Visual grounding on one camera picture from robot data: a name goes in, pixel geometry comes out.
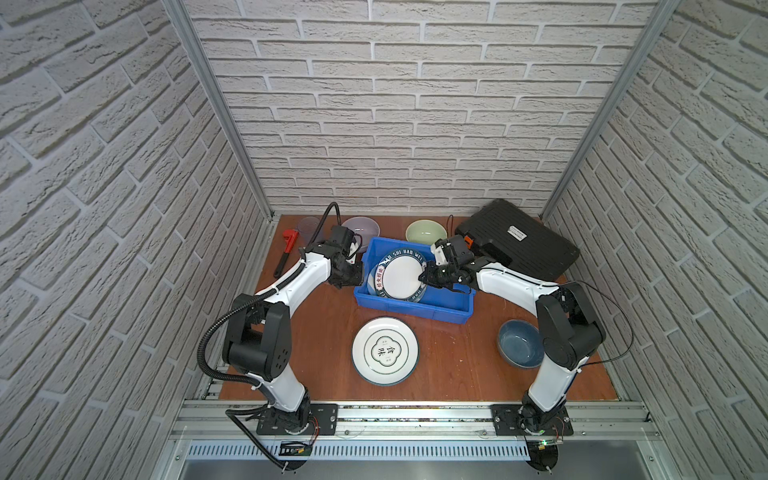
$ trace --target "green bowl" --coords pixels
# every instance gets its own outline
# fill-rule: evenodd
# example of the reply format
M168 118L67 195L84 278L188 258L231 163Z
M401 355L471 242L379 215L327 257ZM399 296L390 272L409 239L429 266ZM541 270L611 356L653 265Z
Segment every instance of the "green bowl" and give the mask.
M448 238L448 232L433 220L417 220L406 228L406 240L423 245L432 245L441 238Z

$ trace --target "blue plastic crate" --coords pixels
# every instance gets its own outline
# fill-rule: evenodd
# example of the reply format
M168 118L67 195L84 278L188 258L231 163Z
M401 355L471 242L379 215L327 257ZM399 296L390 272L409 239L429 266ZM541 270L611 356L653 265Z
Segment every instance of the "blue plastic crate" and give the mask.
M470 292L469 295L428 286L424 292L424 297L417 303L368 294L368 273L389 252L403 247L418 250L427 260L435 259L432 252L429 251L429 245L393 240L391 238L373 237L368 245L368 250L362 255L365 276L363 277L363 285L355 287L357 304L366 308L383 310L387 313L421 316L422 318L440 320L442 322L466 323L474 312L476 294L474 290L469 289L467 286L455 284L453 288L454 290Z

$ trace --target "wooden tabletop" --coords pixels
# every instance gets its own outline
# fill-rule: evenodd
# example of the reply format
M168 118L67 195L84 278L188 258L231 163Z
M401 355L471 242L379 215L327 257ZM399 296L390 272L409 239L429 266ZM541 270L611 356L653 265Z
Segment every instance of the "wooden tabletop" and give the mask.
M269 286L285 247L283 230L296 227L304 216L280 218L264 264L258 290ZM446 217L371 217L381 227L381 237L404 240L406 228L417 218L445 224ZM455 225L464 220L457 217ZM329 216L326 229L335 223ZM286 270L299 258L290 255ZM316 288L291 318L293 353L290 365L313 400L423 400L423 401L519 401L536 377L537 369L519 369L498 354L496 337L503 322L524 319L534 325L528 311L501 297L478 292L475 313L464 325L398 315L419 341L419 363L409 378L395 386L375 386L364 380L352 364L352 343L369 320L384 315L380 310L357 306L353 288L342 290L324 283ZM220 399L262 399L259 392L238 382L225 382ZM584 369L568 391L568 399L614 400L611 381L602 365Z

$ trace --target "white plate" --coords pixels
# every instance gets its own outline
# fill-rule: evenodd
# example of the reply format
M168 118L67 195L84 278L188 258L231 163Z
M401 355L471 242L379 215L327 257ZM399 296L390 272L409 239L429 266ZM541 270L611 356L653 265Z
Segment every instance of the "white plate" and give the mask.
M396 385L419 361L416 335L403 322L381 316L366 323L352 344L352 362L361 377L378 386Z
M426 258L418 250L407 247L393 250L371 269L369 293L418 302L427 289L426 283L419 281L425 267Z

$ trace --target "bowl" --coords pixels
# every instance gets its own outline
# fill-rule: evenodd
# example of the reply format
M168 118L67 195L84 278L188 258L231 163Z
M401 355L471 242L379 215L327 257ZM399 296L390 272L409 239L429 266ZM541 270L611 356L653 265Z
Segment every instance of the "bowl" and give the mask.
M304 245L309 245L312 235L315 233L317 226L320 225L320 219L317 217L304 217L296 224L296 229L299 231L299 238ZM321 230L315 238L316 242L322 242L325 240L325 234Z
M441 238L448 238L448 232L433 220L417 220L406 228L406 240L409 242L432 245Z
M368 250L368 244L371 243L371 239L378 237L379 233L381 233L379 224L374 219L368 217L348 218L342 225L355 233L359 233L362 237L362 246L357 250L357 253L363 253Z
M534 369L544 361L538 329L525 320L509 320L498 329L498 352L512 366Z

